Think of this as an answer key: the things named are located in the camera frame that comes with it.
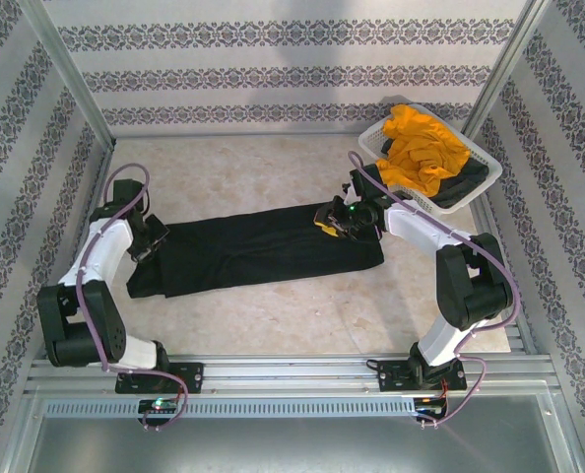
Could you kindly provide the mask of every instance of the purple cable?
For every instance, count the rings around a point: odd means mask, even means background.
[[[128,211],[130,211],[133,207],[135,207],[135,205],[137,205],[137,203],[141,199],[144,198],[144,195],[146,194],[146,190],[148,190],[148,186],[149,186],[150,180],[151,180],[151,176],[148,173],[148,170],[146,168],[144,168],[142,165],[139,165],[136,163],[124,165],[124,166],[116,169],[115,172],[108,178],[108,181],[106,182],[106,186],[104,187],[104,203],[106,203],[106,200],[108,197],[108,187],[113,182],[115,177],[127,168],[138,168],[144,172],[144,176],[145,176],[144,186],[142,187],[142,190],[140,190],[140,192],[135,196],[135,198],[128,203],[128,205],[123,207],[113,217],[108,219],[108,221],[104,225],[102,225],[100,230],[94,235],[94,237],[91,239],[91,241],[89,242],[89,244],[85,248],[85,251],[83,252],[83,256],[80,260],[80,267],[78,269],[78,273],[76,274],[76,297],[78,298],[78,302],[80,304],[80,309],[81,309],[81,312],[83,313],[83,318],[85,319],[85,322],[87,323],[87,326],[89,327],[89,331],[92,335],[92,339],[94,340],[94,344],[96,345],[97,353],[99,354],[99,360],[102,364],[102,370],[104,372],[117,372],[117,373],[124,372],[124,373],[128,373],[128,374],[132,374],[132,373],[151,374],[151,375],[155,375],[155,376],[166,377],[168,379],[171,379],[171,380],[177,382],[181,386],[181,388],[183,389],[184,400],[183,400],[183,403],[181,404],[181,408],[178,409],[176,414],[174,414],[174,417],[170,418],[165,424],[163,424],[162,426],[155,427],[155,430],[157,432],[159,432],[162,429],[164,429],[165,427],[170,426],[171,424],[176,422],[176,420],[178,418],[180,418],[185,413],[185,409],[187,408],[187,395],[188,395],[187,385],[185,384],[185,381],[183,381],[183,379],[181,379],[180,377],[175,376],[174,374],[170,374],[169,372],[159,372],[157,370],[124,370],[124,369],[115,369],[115,368],[110,367],[108,365],[108,358],[106,357],[106,352],[104,351],[104,347],[102,346],[102,341],[101,341],[100,336],[98,334],[98,330],[96,329],[96,326],[94,325],[94,322],[92,321],[91,315],[89,314],[89,308],[87,307],[87,302],[85,301],[85,297],[83,295],[83,277],[85,275],[85,271],[87,270],[87,268],[85,266],[86,266],[87,261],[89,260],[89,257],[94,249],[94,246],[96,245],[98,240],[101,238],[101,236],[104,234],[104,232],[117,219],[122,217]],[[146,418],[144,418],[143,424],[144,424],[144,429],[147,430],[148,424],[146,424]]]
[[[489,261],[491,264],[493,264],[493,266],[498,271],[500,271],[500,273],[504,276],[504,278],[509,283],[509,287],[511,288],[511,294],[512,294],[512,297],[513,297],[513,309],[511,309],[511,314],[507,318],[505,318],[504,320],[502,320],[502,321],[500,321],[498,323],[494,323],[492,325],[486,325],[484,327],[479,327],[479,328],[475,328],[474,330],[471,330],[470,333],[468,333],[468,335],[466,335],[463,338],[463,340],[461,340],[461,342],[459,342],[459,344],[457,345],[457,348],[454,351],[454,355],[455,355],[455,357],[457,357],[457,360],[460,360],[462,362],[477,362],[477,363],[480,363],[481,366],[483,367],[483,371],[481,372],[481,375],[479,376],[479,379],[477,379],[477,381],[474,383],[474,385],[472,386],[472,388],[468,391],[468,394],[466,394],[466,396],[463,398],[463,400],[461,401],[461,403],[457,406],[457,408],[454,411],[452,411],[450,414],[448,414],[443,419],[440,419],[438,421],[432,420],[432,418],[429,418],[429,420],[431,420],[431,423],[433,425],[435,425],[436,427],[437,426],[440,426],[441,424],[443,424],[443,423],[449,421],[450,419],[452,419],[461,409],[463,409],[465,407],[465,405],[468,403],[468,401],[474,395],[474,393],[477,390],[479,390],[479,386],[483,382],[483,378],[486,376],[486,373],[488,372],[488,364],[486,363],[485,360],[483,360],[482,358],[479,358],[479,357],[464,357],[464,356],[461,356],[459,354],[459,352],[461,352],[461,349],[468,343],[468,341],[470,340],[470,338],[476,336],[477,333],[479,333],[479,332],[487,332],[487,331],[490,331],[490,330],[496,330],[498,328],[502,328],[502,327],[504,327],[506,325],[509,325],[510,323],[512,323],[516,319],[516,317],[518,316],[518,313],[520,312],[520,291],[518,289],[518,285],[514,281],[513,276],[511,275],[511,273],[509,272],[509,270],[507,268],[505,268],[504,264],[502,264],[500,261],[498,261],[496,258],[494,258],[491,255],[491,253],[489,253],[488,251],[484,250],[483,248],[481,248],[480,246],[476,245],[475,243],[469,241],[468,239],[463,238],[462,236],[455,234],[451,229],[449,229],[448,227],[446,227],[445,225],[443,225],[441,222],[437,222],[428,213],[423,212],[420,209],[416,209],[416,208],[412,207],[411,205],[407,204],[404,200],[402,200],[401,198],[399,198],[397,195],[394,195],[393,193],[389,192],[389,190],[384,185],[382,185],[380,182],[378,182],[373,177],[371,177],[362,168],[362,165],[361,165],[362,164],[362,158],[360,157],[360,155],[356,151],[349,151],[348,152],[348,158],[350,159],[350,161],[352,162],[352,164],[355,166],[355,168],[358,169],[358,171],[364,176],[365,179],[367,179],[374,187],[378,188],[383,193],[385,193],[386,195],[388,195],[398,205],[402,206],[403,208],[405,208],[406,210],[408,210],[412,214],[420,216],[422,219],[424,219],[427,222],[429,222],[430,224],[434,225],[435,227],[437,227],[438,229],[440,229],[445,234],[447,234],[447,235],[449,235],[449,236],[451,236],[453,238],[458,239],[462,243],[468,245],[473,251],[475,251],[475,253],[480,254],[481,256],[483,256],[487,261]],[[419,415],[419,417],[425,417],[425,418],[428,417],[428,416],[422,415],[422,414],[418,414],[418,415]]]

